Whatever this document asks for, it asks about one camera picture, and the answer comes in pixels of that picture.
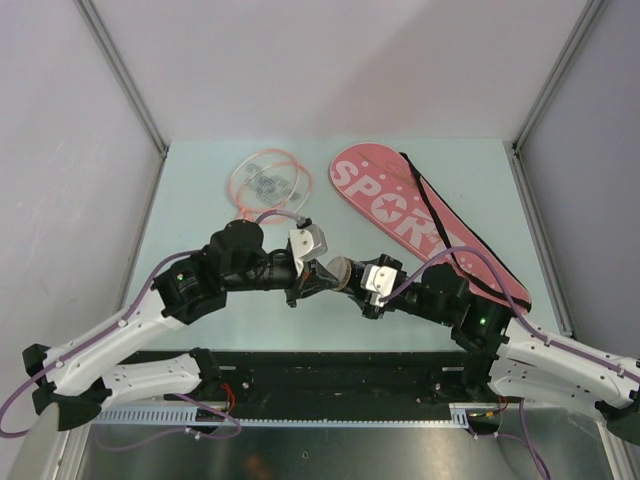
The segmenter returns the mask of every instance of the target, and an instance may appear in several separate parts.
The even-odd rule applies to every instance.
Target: small round object
[[[347,257],[334,258],[327,264],[326,268],[331,275],[338,279],[339,284],[334,290],[340,291],[347,286],[351,278],[351,262]]]

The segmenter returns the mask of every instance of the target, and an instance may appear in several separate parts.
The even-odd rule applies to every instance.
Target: light blue table
[[[234,168],[252,153],[279,147],[309,169],[314,191],[301,213],[324,230],[329,252],[355,259],[387,253],[413,272],[420,261],[352,209],[329,183],[328,168],[344,148],[362,141],[389,145],[412,161],[458,215],[480,235],[528,288],[530,319],[558,331],[553,308],[502,141],[332,138],[178,142],[171,145],[134,270],[129,301],[151,269],[181,250],[200,248],[237,213],[226,186]],[[286,245],[289,224],[265,226],[265,249]],[[396,312],[367,320],[344,295],[326,292],[290,309],[283,292],[228,296],[227,308],[150,349],[438,351],[457,350],[449,330]]]

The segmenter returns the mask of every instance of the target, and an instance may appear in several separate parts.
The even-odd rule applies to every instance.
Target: red cable
[[[509,399],[507,397],[498,397],[498,400],[500,401],[500,403],[502,403],[502,400],[504,400],[504,407],[501,407],[500,410],[498,410],[498,413],[504,412],[507,407],[509,406]]]
[[[236,396],[233,394],[233,390],[231,390],[231,386],[228,383],[222,384],[222,388],[227,392],[227,402],[229,401],[229,397],[231,397],[231,405],[227,409],[227,413],[231,413],[236,406]]]

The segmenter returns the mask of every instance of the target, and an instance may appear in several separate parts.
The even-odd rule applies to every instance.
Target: white wall
[[[0,1],[0,397],[113,312],[159,164],[70,0]],[[3,422],[35,419],[19,400]],[[0,478],[20,441],[0,440]]]
[[[586,0],[97,0],[169,140],[512,140]]]
[[[611,2],[524,148],[583,341],[640,358],[640,3]]]

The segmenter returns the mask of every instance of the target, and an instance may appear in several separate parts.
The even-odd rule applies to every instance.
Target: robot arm
[[[160,362],[119,363],[160,335],[223,308],[228,292],[284,290],[294,307],[299,299],[334,290],[353,299],[367,318],[402,310],[450,327],[452,339],[477,359],[465,372],[464,387],[472,398],[493,401],[501,395],[553,403],[604,420],[612,433],[640,443],[640,368],[634,359],[600,352],[528,322],[539,332],[532,335],[510,307],[472,294],[468,281],[448,264],[427,268],[413,283],[407,282],[402,263],[387,255],[368,262],[338,257],[325,268],[317,261],[327,250],[324,235],[310,221],[290,231],[286,249],[267,254],[262,241],[257,224],[231,222],[209,245],[157,275],[127,318],[118,312],[73,342],[25,350],[32,376],[55,363],[38,381],[36,411],[58,403],[59,427],[66,430],[118,403],[215,391],[220,369],[207,350]],[[404,284],[400,293],[390,295]],[[96,335],[102,336],[58,360]]]

